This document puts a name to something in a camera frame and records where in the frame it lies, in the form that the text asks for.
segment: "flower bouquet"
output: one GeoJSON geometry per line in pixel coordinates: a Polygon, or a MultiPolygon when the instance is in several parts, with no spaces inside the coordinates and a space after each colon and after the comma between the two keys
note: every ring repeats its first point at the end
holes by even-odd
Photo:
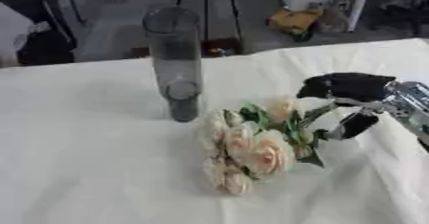
{"type": "Polygon", "coordinates": [[[296,162],[323,167],[317,153],[320,136],[308,127],[335,108],[332,103],[304,112],[298,101],[274,100],[266,108],[246,103],[238,111],[213,111],[200,135],[209,181],[217,190],[241,195],[296,162]]]}

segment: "chair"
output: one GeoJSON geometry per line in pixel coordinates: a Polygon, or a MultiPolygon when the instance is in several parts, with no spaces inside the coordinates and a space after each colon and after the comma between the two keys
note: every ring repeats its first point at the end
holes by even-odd
{"type": "Polygon", "coordinates": [[[409,8],[387,6],[386,10],[375,18],[372,28],[376,29],[380,25],[391,25],[393,23],[407,23],[413,31],[413,35],[420,36],[422,25],[429,24],[428,3],[428,0],[411,0],[409,8]]]}
{"type": "Polygon", "coordinates": [[[73,61],[77,40],[63,18],[57,0],[0,0],[11,9],[31,19],[36,26],[49,29],[32,33],[18,53],[23,65],[56,64],[73,61]]]}

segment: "table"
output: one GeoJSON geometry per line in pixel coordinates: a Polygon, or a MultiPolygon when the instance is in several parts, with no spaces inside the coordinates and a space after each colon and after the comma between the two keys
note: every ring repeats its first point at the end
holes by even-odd
{"type": "MultiPolygon", "coordinates": [[[[202,110],[294,94],[329,72],[429,83],[428,57],[410,39],[204,59],[202,110]]],[[[299,164],[230,197],[203,176],[199,119],[168,119],[148,59],[4,69],[0,96],[1,223],[429,223],[428,154],[387,115],[323,144],[325,170],[299,164]]]]}

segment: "rose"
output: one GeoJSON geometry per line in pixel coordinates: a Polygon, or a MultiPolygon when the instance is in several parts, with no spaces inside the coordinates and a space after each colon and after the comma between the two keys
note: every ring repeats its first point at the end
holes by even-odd
{"type": "Polygon", "coordinates": [[[304,159],[313,153],[313,150],[309,146],[314,140],[313,133],[311,133],[309,130],[304,130],[301,134],[302,140],[300,141],[300,144],[294,146],[295,157],[297,159],[304,159]]]}
{"type": "Polygon", "coordinates": [[[212,186],[217,190],[224,190],[226,166],[223,158],[207,158],[203,169],[212,186]]]}
{"type": "Polygon", "coordinates": [[[220,191],[241,195],[252,189],[252,180],[223,159],[208,158],[204,162],[206,173],[212,186],[220,191]]]}
{"type": "Polygon", "coordinates": [[[227,192],[242,195],[252,190],[253,181],[242,172],[227,173],[225,178],[225,189],[227,192]]]}
{"type": "Polygon", "coordinates": [[[242,123],[242,118],[237,112],[218,109],[207,116],[204,128],[207,138],[213,142],[219,142],[230,126],[236,126],[240,123],[242,123]]]}
{"type": "Polygon", "coordinates": [[[294,110],[299,111],[296,101],[288,99],[275,99],[271,101],[271,104],[268,106],[266,112],[268,114],[268,118],[273,124],[279,124],[290,119],[294,110]]]}
{"type": "Polygon", "coordinates": [[[253,146],[254,135],[258,125],[254,122],[242,123],[230,128],[225,134],[225,145],[228,155],[239,164],[243,164],[250,148],[253,146]]]}
{"type": "Polygon", "coordinates": [[[263,131],[255,137],[245,166],[258,177],[290,170],[295,163],[292,146],[283,139],[278,130],[263,131]]]}

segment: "clear glass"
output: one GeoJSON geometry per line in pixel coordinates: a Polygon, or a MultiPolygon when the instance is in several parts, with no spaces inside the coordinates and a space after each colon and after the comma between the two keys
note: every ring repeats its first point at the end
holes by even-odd
{"type": "Polygon", "coordinates": [[[198,16],[179,8],[151,11],[144,19],[158,87],[171,116],[189,122],[198,115],[201,50],[198,16]]]}

